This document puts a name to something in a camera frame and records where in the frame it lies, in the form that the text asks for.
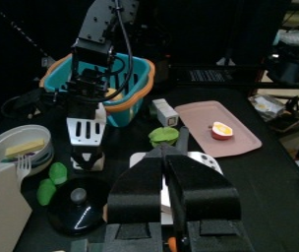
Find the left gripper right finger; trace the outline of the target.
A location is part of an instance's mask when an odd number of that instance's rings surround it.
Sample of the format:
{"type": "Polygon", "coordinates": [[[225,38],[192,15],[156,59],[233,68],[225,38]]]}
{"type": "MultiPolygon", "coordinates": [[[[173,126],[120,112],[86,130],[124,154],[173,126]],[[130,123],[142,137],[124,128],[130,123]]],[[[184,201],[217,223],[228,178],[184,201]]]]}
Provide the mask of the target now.
{"type": "Polygon", "coordinates": [[[241,218],[239,193],[232,183],[211,166],[173,147],[164,148],[164,177],[173,224],[241,218]]]}

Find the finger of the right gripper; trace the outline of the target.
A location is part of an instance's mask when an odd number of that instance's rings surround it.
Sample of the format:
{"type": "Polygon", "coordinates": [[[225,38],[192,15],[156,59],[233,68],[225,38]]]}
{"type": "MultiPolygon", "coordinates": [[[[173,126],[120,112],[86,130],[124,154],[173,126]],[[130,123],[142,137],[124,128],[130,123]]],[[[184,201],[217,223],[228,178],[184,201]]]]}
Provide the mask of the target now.
{"type": "Polygon", "coordinates": [[[100,170],[102,166],[102,151],[100,147],[92,147],[88,152],[86,169],[100,170]]]}
{"type": "Polygon", "coordinates": [[[85,166],[85,160],[82,158],[82,152],[81,152],[81,150],[77,147],[71,148],[71,158],[73,158],[73,161],[76,162],[76,165],[80,168],[84,168],[84,166],[85,166]]]}

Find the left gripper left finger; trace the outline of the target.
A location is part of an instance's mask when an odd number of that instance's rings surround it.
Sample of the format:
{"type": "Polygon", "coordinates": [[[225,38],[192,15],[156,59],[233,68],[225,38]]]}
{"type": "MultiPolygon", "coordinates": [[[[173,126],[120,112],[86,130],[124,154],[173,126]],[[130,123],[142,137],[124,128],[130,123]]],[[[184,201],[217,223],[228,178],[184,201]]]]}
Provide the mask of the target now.
{"type": "Polygon", "coordinates": [[[160,221],[161,148],[148,152],[117,178],[108,197],[108,223],[160,221]]]}

